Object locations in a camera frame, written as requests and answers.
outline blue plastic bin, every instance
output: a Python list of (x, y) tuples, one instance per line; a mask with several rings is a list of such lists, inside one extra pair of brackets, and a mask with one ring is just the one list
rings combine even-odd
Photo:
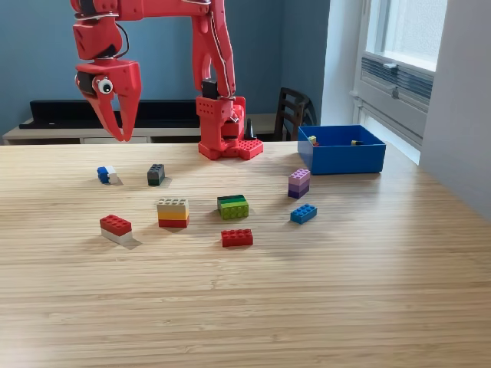
[[(308, 141), (316, 136), (319, 146)], [(351, 141), (363, 142), (352, 146)], [(378, 173), (384, 168), (385, 143), (361, 125), (301, 126), (298, 153), (313, 175)]]

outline googly eye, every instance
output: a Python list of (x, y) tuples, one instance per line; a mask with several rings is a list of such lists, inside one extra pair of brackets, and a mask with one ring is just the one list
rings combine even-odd
[(99, 91), (102, 94), (110, 94), (113, 91), (113, 82), (111, 82), (107, 77), (101, 80), (99, 83)]

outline robotic arm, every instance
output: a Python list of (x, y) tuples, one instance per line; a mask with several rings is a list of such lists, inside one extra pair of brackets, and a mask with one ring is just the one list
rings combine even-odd
[[(140, 67), (121, 60), (123, 39), (116, 21), (148, 17), (190, 16), (193, 24), (193, 71), (201, 120), (199, 151), (210, 159), (241, 156), (250, 159), (263, 150), (258, 140), (244, 142), (245, 99), (235, 97), (232, 46), (226, 27), (225, 0), (71, 0), (77, 12), (74, 36), (82, 60), (77, 66), (78, 88), (91, 103), (104, 128), (119, 141), (131, 138), (141, 95)], [(210, 80), (210, 67), (217, 82)], [(122, 132), (111, 101), (120, 101)]]

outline red lego brick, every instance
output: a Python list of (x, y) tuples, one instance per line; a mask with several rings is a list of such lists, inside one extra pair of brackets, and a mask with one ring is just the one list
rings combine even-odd
[(228, 230), (222, 232), (222, 245), (227, 247), (243, 247), (252, 245), (254, 239), (252, 237), (252, 231), (246, 230)]
[(187, 220), (159, 220), (160, 228), (187, 228), (189, 225), (189, 216)]
[(253, 159), (264, 152), (264, 145), (260, 140), (239, 141), (239, 157), (241, 159)]
[(109, 215), (101, 219), (101, 228), (115, 234), (123, 236), (131, 231), (131, 222), (123, 220), (115, 215)]

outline cable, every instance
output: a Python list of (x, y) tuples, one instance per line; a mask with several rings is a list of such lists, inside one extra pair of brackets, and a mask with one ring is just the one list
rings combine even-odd
[(128, 37), (128, 33), (126, 33), (123, 26), (119, 25), (118, 23), (116, 23), (116, 25), (121, 31), (123, 31), (124, 37), (126, 37), (126, 51), (122, 52), (121, 54), (118, 54), (114, 57), (115, 59), (119, 59), (119, 58), (123, 57), (124, 55), (126, 55), (128, 53), (128, 51), (130, 50), (130, 38)]

